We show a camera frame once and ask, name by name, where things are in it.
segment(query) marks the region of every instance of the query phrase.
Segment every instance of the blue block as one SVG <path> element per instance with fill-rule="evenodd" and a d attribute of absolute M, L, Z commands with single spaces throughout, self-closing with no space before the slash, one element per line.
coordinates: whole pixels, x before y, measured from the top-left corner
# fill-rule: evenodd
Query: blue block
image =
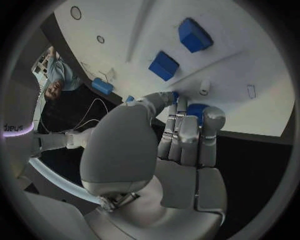
<path fill-rule="evenodd" d="M 205 108 L 209 107 L 205 104 L 190 104 L 187 107 L 186 115 L 190 116 L 196 116 L 198 117 L 198 124 L 199 126 L 202 126 L 203 124 L 203 111 Z"/>
<path fill-rule="evenodd" d="M 163 51 L 160 51 L 148 69 L 161 77 L 164 81 L 168 81 L 174 76 L 178 67 L 179 64 L 176 61 Z"/>
<path fill-rule="evenodd" d="M 128 97 L 127 97 L 127 99 L 126 99 L 126 103 L 127 102 L 131 102 L 131 101 L 133 101 L 135 98 L 133 97 L 133 96 L 131 96 L 131 95 L 129 95 Z"/>
<path fill-rule="evenodd" d="M 112 90 L 114 89 L 114 86 L 110 83 L 106 83 L 102 81 L 100 78 L 95 78 L 94 81 L 92 81 L 91 86 L 94 89 L 99 90 L 101 93 L 104 93 L 106 95 L 110 94 Z"/>
<path fill-rule="evenodd" d="M 187 18 L 178 28 L 180 42 L 191 52 L 207 49 L 214 44 L 211 36 L 193 19 Z"/>

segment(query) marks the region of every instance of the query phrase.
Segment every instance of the person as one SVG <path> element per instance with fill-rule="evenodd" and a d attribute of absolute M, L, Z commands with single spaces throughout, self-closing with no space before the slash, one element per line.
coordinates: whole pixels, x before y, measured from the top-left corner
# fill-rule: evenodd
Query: person
<path fill-rule="evenodd" d="M 49 48 L 47 76 L 49 85 L 44 91 L 46 101 L 56 100 L 62 91 L 73 91 L 83 83 L 61 57 L 57 59 L 53 46 Z"/>

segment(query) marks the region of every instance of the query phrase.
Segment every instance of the white panel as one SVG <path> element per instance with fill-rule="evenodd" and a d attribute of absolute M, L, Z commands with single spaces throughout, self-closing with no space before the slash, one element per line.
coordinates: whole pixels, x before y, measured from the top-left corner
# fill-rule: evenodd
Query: white panel
<path fill-rule="evenodd" d="M 81 20 L 71 17 L 72 6 Z M 113 69 L 109 82 L 123 100 L 178 91 L 190 103 L 221 108 L 225 131 L 280 136 L 286 127 L 294 105 L 288 70 L 271 38 L 232 0 L 69 0 L 55 16 L 89 78 L 105 79 Z M 211 35 L 213 46 L 190 53 L 180 43 L 178 27 L 187 17 Z M 167 82 L 148 70 L 161 50 L 180 64 Z M 207 96 L 199 94 L 203 80 L 210 81 Z M 165 110 L 158 119 L 166 117 Z"/>

